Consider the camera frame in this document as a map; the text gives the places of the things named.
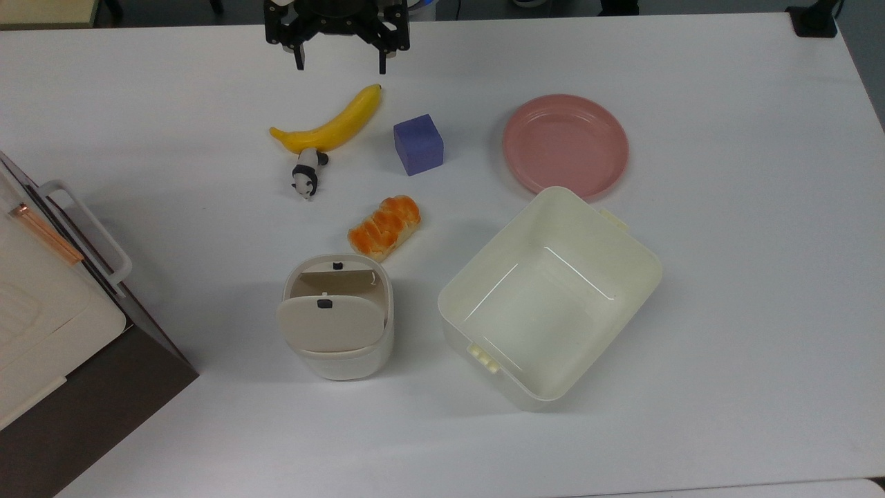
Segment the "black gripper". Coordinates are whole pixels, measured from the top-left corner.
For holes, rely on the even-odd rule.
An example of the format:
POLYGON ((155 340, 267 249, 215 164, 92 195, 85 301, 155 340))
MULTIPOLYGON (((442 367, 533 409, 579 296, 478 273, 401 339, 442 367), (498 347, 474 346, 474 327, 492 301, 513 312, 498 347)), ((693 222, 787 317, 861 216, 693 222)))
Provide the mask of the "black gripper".
POLYGON ((294 49, 296 67, 306 69, 304 42, 318 34, 358 37, 378 50, 378 72, 388 54, 411 48, 405 1, 265 1, 265 40, 294 49))

